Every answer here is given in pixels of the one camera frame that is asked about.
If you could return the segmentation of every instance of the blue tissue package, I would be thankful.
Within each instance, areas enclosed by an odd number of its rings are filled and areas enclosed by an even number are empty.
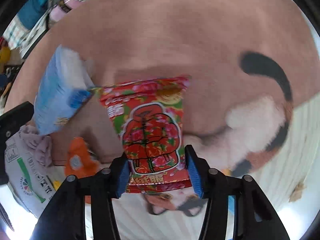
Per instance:
[[[58,131],[86,102],[93,83],[78,53],[59,46],[41,79],[33,119],[40,135]]]

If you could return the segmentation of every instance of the orange plastic wrapper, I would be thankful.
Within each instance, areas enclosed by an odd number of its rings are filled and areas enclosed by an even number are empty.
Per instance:
[[[126,154],[129,193],[191,187],[182,144],[182,93],[189,77],[121,83],[100,89],[100,102]]]

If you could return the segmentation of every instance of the silver bolt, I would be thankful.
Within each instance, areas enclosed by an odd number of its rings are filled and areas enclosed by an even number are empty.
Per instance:
[[[106,175],[106,174],[109,174],[111,172],[111,170],[109,168],[104,168],[101,170],[101,173]]]
[[[216,168],[210,168],[209,169],[209,173],[212,175],[217,175],[218,174],[218,170]]]
[[[252,181],[253,179],[252,179],[252,177],[251,177],[250,175],[245,175],[245,176],[244,176],[244,180],[250,182],[250,181]]]
[[[76,176],[75,175],[69,175],[68,177],[67,177],[67,181],[69,181],[69,182],[72,182],[72,181],[74,181],[76,179]]]

